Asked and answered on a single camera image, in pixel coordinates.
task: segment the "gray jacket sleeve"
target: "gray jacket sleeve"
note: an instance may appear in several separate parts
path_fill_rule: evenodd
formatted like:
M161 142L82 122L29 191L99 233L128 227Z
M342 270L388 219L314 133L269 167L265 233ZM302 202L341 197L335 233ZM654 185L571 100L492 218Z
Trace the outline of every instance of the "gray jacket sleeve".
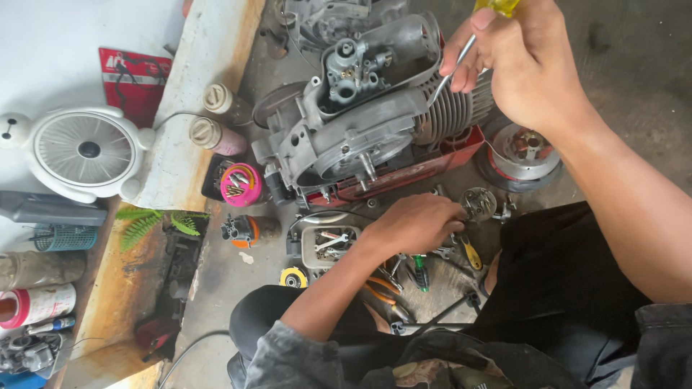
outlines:
M641 340L632 389L692 388L692 304L637 310Z
M303 338L277 320L257 341L246 388L351 388L344 381L338 344Z

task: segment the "screwdriver shaft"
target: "screwdriver shaft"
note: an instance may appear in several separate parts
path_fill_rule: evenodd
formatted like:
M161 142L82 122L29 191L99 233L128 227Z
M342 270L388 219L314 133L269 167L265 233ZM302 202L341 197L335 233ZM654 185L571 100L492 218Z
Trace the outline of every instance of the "screwdriver shaft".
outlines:
M444 88L445 84L447 84L447 81L449 81L450 77L452 77L452 74L454 74L457 69L459 68L459 65L462 64L462 61L466 57L469 51L471 51L471 47L473 47L473 44L475 43L475 34L471 35L471 37L468 39L468 42L464 46L464 49L462 50L461 53L459 53L459 57L457 58L457 66L454 68L454 71L452 73L449 73L448 75L444 76L442 81L439 83L439 86L437 89L435 89L435 92L430 95L428 98L428 108L430 108L435 100L439 97L439 94L442 92L442 89Z

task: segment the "green fern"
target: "green fern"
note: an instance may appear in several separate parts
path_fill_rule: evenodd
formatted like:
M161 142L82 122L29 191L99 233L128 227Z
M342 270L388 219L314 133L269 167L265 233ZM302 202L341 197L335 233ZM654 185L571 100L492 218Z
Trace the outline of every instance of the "green fern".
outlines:
M154 211L153 215L144 217L130 224L122 234L120 251L125 252L135 247L135 245L154 228L158 221L161 220L162 216L162 212Z
M157 210L139 207L123 208L116 213L116 220L136 220L151 215L160 215Z
M188 212L173 212L171 214L171 223L173 223L173 225L183 233L198 236L199 231L197 231L197 227L194 225L194 220L192 220L193 217L203 216L198 216L197 214Z

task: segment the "hand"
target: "hand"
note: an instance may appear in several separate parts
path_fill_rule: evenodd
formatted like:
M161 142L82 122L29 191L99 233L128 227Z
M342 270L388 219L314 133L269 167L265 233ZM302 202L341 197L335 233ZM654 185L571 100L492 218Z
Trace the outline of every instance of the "hand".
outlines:
M435 250L454 231L464 230L466 212L458 203L430 193L398 200L370 224L356 245L372 247L387 259L397 253Z
M471 34L477 41L453 76L452 91L468 93L485 67L493 73L493 95L513 122L545 136L575 128L595 114L579 82L565 20L553 0L521 0L515 17L478 10L444 49L441 75L450 74Z

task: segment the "teal basket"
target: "teal basket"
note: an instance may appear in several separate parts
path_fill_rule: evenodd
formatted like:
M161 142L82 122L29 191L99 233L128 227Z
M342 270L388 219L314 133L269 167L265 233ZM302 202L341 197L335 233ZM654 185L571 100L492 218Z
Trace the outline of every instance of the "teal basket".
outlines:
M97 231L92 226L39 224L32 240L38 251L88 250L96 243Z

